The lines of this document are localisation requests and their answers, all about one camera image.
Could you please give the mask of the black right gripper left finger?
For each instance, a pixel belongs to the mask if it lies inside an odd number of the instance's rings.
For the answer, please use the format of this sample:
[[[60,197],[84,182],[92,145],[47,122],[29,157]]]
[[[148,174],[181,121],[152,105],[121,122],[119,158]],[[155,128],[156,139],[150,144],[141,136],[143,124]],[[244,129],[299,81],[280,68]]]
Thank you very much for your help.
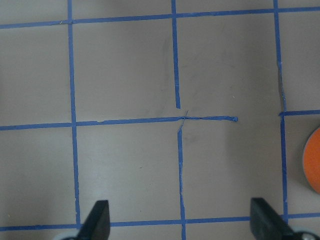
[[[95,202],[75,240],[107,240],[111,232],[108,200]]]

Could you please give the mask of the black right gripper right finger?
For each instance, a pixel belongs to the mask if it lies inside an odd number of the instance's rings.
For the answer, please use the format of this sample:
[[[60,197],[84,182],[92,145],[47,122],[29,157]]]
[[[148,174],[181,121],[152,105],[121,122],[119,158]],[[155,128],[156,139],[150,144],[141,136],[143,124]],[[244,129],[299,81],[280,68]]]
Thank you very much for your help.
[[[293,240],[294,231],[264,198],[250,200],[250,231],[256,240]]]

